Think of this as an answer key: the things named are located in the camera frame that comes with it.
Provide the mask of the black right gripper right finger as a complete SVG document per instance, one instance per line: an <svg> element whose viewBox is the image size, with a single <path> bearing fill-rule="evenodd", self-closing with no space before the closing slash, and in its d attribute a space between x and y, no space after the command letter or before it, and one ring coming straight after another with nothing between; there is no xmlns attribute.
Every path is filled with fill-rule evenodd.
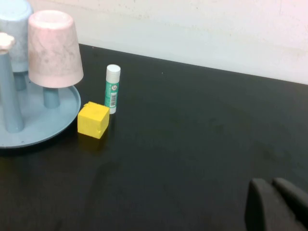
<svg viewBox="0 0 308 231"><path fill-rule="evenodd" d="M302 223L308 223L308 193L283 178L274 178L272 185L281 194L296 218Z"/></svg>

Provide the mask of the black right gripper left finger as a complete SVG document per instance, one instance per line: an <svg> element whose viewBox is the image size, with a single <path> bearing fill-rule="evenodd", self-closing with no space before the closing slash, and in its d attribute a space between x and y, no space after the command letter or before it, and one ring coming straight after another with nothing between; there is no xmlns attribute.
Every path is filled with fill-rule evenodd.
<svg viewBox="0 0 308 231"><path fill-rule="evenodd" d="M248 231L306 231L281 194L264 179L249 182L244 220Z"/></svg>

